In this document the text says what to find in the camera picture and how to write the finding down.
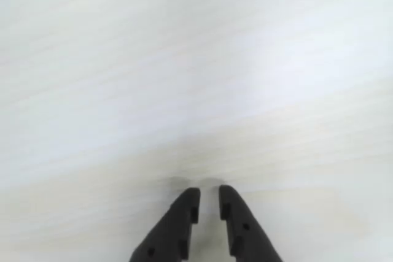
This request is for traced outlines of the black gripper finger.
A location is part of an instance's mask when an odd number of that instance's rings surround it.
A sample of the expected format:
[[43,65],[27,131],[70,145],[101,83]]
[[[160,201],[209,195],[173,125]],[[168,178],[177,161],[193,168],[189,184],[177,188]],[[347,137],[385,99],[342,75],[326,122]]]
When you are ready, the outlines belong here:
[[130,261],[186,261],[192,226],[198,223],[201,191],[184,190],[133,251]]
[[219,187],[220,219],[226,222],[230,255],[236,261],[281,262],[249,206],[230,185]]

